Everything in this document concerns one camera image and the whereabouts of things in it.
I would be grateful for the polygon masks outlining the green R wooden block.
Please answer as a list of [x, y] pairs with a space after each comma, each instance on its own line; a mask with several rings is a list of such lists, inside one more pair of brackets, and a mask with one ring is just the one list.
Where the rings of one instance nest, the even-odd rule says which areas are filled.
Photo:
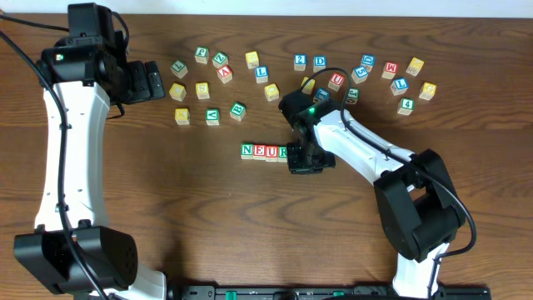
[[287, 148], [285, 146], [279, 146], [278, 147], [277, 161], [280, 162], [280, 163], [286, 163], [287, 162]]

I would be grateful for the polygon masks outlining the red E wooden block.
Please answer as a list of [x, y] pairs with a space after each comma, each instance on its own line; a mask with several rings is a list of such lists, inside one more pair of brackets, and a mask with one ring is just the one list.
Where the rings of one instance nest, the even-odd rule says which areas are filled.
[[254, 160], [265, 160], [266, 159], [266, 146], [263, 144], [254, 144], [253, 145], [252, 158]]

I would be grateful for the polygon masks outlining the yellow S wooden block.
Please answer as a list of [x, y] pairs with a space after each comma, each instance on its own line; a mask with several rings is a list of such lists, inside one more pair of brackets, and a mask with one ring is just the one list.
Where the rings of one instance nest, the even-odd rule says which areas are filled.
[[210, 90], [207, 82], [197, 82], [195, 89], [199, 100], [210, 98]]

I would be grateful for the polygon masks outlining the green N wooden block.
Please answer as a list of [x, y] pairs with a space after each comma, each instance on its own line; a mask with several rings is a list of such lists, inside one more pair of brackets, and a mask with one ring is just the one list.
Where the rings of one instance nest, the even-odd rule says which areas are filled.
[[240, 155], [242, 160], [253, 159], [253, 147], [252, 143], [242, 143], [240, 147]]

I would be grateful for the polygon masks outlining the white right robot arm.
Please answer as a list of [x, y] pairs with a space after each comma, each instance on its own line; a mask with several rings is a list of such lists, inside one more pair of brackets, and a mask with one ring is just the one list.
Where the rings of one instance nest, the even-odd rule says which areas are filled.
[[287, 144], [293, 174], [321, 173], [341, 158], [374, 187], [383, 232], [398, 253], [392, 287], [407, 298], [430, 298], [442, 258], [472, 220], [441, 157], [415, 154], [377, 136], [337, 102], [284, 97], [279, 109], [297, 136]]

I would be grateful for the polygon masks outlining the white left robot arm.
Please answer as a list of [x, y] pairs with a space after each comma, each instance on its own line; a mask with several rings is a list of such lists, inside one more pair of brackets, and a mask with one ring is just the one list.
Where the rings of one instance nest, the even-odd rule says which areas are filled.
[[131, 235], [110, 228], [102, 179], [108, 112], [163, 97], [156, 63], [92, 45], [45, 49], [33, 67], [47, 109], [47, 166], [34, 230], [15, 237], [15, 258], [54, 294], [166, 298], [165, 275], [139, 262]]

